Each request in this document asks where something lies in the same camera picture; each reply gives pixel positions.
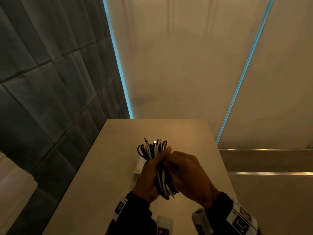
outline wristband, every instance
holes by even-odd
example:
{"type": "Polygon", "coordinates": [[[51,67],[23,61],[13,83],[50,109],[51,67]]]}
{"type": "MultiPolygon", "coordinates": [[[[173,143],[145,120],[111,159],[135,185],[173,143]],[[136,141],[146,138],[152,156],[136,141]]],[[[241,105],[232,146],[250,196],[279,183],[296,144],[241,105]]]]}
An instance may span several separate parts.
{"type": "Polygon", "coordinates": [[[108,234],[155,235],[157,226],[151,218],[152,213],[149,207],[147,201],[136,196],[133,192],[128,193],[125,198],[120,200],[113,213],[108,234]]]}
{"type": "Polygon", "coordinates": [[[213,231],[218,234],[260,234],[256,219],[223,192],[205,213],[213,231]]]}

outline gray tiled wall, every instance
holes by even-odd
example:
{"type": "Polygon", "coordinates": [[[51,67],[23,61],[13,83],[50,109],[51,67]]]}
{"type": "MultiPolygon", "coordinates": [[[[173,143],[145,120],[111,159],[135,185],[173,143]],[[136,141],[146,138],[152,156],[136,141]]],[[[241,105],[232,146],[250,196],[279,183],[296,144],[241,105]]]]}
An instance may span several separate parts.
{"type": "Polygon", "coordinates": [[[0,0],[0,151],[38,188],[41,234],[108,118],[129,118],[102,0],[0,0]]]}

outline hand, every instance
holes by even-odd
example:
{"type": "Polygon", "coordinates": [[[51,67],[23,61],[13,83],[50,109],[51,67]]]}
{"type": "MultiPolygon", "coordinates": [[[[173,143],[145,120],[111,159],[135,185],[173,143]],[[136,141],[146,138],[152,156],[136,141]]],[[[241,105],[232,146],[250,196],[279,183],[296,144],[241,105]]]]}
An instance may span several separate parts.
{"type": "Polygon", "coordinates": [[[171,174],[174,186],[204,209],[209,209],[217,199],[220,192],[214,187],[194,155],[174,151],[163,162],[163,166],[171,174]],[[179,172],[172,164],[178,166],[179,172]]]}
{"type": "Polygon", "coordinates": [[[132,192],[146,200],[149,204],[155,201],[159,193],[154,185],[154,180],[157,175],[157,165],[162,162],[169,154],[171,153],[172,148],[167,146],[161,153],[159,153],[155,158],[151,159],[150,161],[146,162],[143,166],[142,172],[138,181],[135,185],[135,188],[132,192]]]}

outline person's right hand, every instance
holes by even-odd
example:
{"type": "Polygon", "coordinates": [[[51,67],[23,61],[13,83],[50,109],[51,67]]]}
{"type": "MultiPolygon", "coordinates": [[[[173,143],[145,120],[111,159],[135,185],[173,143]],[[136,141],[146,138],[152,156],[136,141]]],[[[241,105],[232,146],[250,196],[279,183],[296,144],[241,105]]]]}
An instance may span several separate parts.
{"type": "Polygon", "coordinates": [[[209,209],[217,199],[219,191],[201,167],[194,155],[174,151],[163,162],[172,176],[174,186],[187,198],[209,209]]]}

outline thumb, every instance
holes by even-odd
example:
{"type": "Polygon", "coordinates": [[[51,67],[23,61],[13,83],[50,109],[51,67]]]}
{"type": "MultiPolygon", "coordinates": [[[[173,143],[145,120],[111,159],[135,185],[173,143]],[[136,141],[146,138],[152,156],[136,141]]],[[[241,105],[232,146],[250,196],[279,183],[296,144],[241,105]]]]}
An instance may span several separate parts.
{"type": "Polygon", "coordinates": [[[166,147],[166,149],[160,152],[154,159],[150,160],[151,164],[158,165],[171,153],[171,151],[171,146],[166,147]]]}
{"type": "Polygon", "coordinates": [[[168,162],[163,162],[163,166],[165,167],[165,169],[170,173],[170,175],[172,176],[172,178],[176,178],[178,179],[178,171],[174,169],[174,167],[168,163],[168,162]]]}

